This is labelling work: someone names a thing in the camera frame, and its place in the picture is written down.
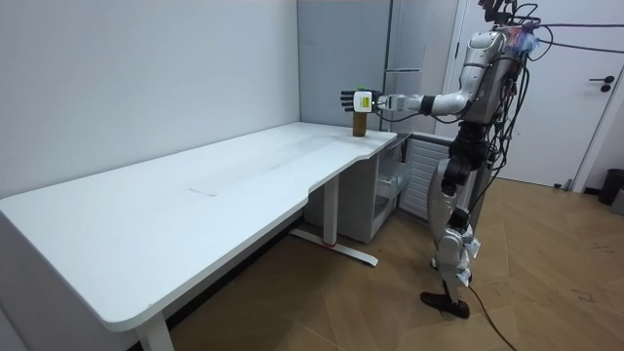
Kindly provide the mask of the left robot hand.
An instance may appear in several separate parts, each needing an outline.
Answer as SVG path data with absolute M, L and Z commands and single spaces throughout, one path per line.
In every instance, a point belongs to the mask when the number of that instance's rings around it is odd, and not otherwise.
M 379 110 L 377 103 L 382 96 L 380 91 L 342 91 L 340 101 L 345 112 L 374 113 Z

